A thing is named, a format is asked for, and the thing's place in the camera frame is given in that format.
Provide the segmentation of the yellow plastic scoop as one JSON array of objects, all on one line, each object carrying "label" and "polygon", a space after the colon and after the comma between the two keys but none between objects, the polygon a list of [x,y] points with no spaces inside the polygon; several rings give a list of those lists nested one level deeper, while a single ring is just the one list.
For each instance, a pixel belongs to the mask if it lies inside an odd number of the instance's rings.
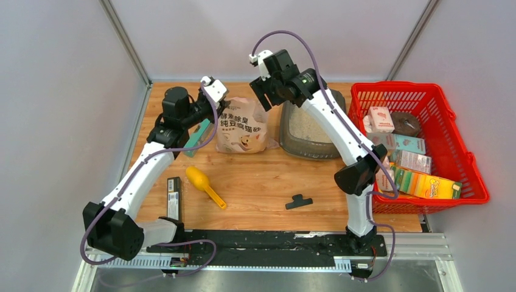
[{"label": "yellow plastic scoop", "polygon": [[226,209],[225,201],[213,190],[207,175],[200,169],[190,166],[185,171],[187,179],[199,191],[208,195],[208,197],[221,209]]}]

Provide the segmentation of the pink cat litter bag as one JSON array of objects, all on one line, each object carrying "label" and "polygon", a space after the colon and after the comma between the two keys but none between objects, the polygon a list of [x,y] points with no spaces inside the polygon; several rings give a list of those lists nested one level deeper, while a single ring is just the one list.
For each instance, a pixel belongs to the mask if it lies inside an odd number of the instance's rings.
[{"label": "pink cat litter bag", "polygon": [[279,144],[268,131],[268,113],[255,99],[232,97],[218,119],[216,150],[254,154]]}]

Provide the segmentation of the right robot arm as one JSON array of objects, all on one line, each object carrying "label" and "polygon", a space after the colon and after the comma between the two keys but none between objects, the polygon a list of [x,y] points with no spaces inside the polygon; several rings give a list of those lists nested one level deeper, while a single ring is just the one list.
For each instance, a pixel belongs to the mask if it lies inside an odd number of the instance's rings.
[{"label": "right robot arm", "polygon": [[377,232],[370,218],[369,194],[387,149],[374,145],[346,116],[317,70],[300,71],[285,49],[252,53],[249,62],[260,72],[249,85],[265,111],[284,102],[296,105],[317,122],[338,150],[345,166],[334,180],[346,194],[347,247],[356,255],[364,254]]}]

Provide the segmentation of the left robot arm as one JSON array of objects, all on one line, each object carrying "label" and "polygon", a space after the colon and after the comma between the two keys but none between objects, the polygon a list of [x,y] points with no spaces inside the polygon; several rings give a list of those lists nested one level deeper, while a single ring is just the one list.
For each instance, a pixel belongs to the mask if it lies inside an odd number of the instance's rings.
[{"label": "left robot arm", "polygon": [[180,223],[160,217],[155,221],[135,221],[141,204],[156,180],[183,151],[189,151],[189,129],[208,120],[214,125],[227,107],[228,94],[219,81],[201,85],[192,100],[187,89],[169,88],[141,154],[120,183],[100,202],[89,202],[83,210],[85,234],[81,239],[82,259],[98,265],[86,255],[87,246],[111,255],[112,259],[131,260],[142,248],[164,245],[171,252],[181,251],[186,236],[178,231]]}]

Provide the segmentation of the black bag clip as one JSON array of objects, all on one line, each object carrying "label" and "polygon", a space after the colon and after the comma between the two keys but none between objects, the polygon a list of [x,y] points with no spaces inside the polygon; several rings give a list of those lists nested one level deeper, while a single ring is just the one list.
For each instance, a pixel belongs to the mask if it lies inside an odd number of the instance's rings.
[{"label": "black bag clip", "polygon": [[312,198],[304,198],[303,194],[296,194],[292,196],[292,201],[285,204],[286,210],[292,210],[295,208],[308,206],[313,204]]}]

